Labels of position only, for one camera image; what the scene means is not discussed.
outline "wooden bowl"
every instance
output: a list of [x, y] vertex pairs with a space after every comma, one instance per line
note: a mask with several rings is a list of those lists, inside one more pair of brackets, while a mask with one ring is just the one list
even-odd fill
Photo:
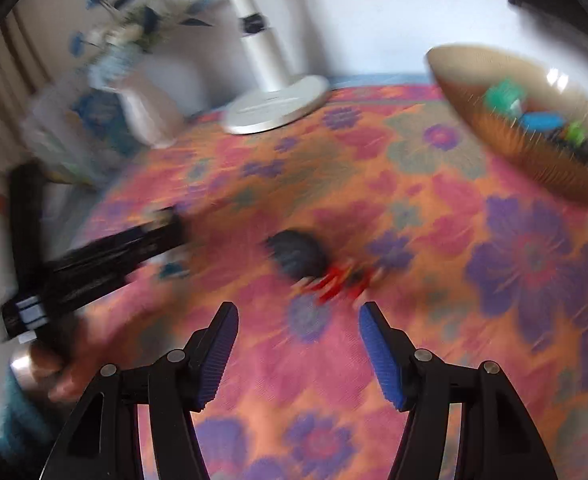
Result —
[[567, 75], [500, 50], [464, 44], [431, 49], [427, 63], [443, 95], [476, 137], [549, 192], [588, 206], [586, 166], [484, 105], [485, 91], [509, 78], [537, 108], [581, 121], [588, 133], [588, 97]]

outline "floral tablecloth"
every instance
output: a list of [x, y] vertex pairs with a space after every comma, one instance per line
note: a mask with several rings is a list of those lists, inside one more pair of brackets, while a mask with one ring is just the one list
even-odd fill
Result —
[[[148, 269], [92, 307], [105, 337], [142, 320], [122, 338], [122, 364], [156, 359], [162, 334], [182, 346], [222, 301], [238, 306], [218, 397], [194, 417], [213, 479], [383, 480], [407, 418], [383, 399], [352, 307], [296, 296], [268, 261], [262, 241], [286, 228], [389, 269], [371, 292], [388, 321], [447, 362], [501, 364], [559, 478], [588, 478], [588, 210], [485, 152], [433, 86], [342, 89], [256, 136], [227, 135], [217, 119], [136, 159], [84, 234], [174, 204], [191, 225], [180, 296], [156, 301]], [[147, 413], [142, 456], [155, 478]], [[454, 407], [442, 478], [458, 419]]]

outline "round white base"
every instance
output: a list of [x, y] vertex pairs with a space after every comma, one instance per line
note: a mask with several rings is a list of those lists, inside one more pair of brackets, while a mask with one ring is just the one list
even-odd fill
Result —
[[305, 76], [277, 92], [255, 90], [229, 105], [223, 127], [235, 135], [273, 130], [320, 108], [329, 92], [328, 80], [318, 75]]

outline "teal sleeve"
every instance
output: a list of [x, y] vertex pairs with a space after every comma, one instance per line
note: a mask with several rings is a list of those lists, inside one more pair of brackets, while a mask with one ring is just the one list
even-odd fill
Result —
[[38, 480], [64, 421], [46, 400], [32, 399], [9, 371], [0, 429], [0, 477]]

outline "white vase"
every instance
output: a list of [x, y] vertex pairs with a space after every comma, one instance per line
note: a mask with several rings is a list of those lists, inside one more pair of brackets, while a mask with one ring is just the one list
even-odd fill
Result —
[[176, 103], [138, 70], [114, 84], [129, 130], [152, 148], [168, 148], [185, 127]]

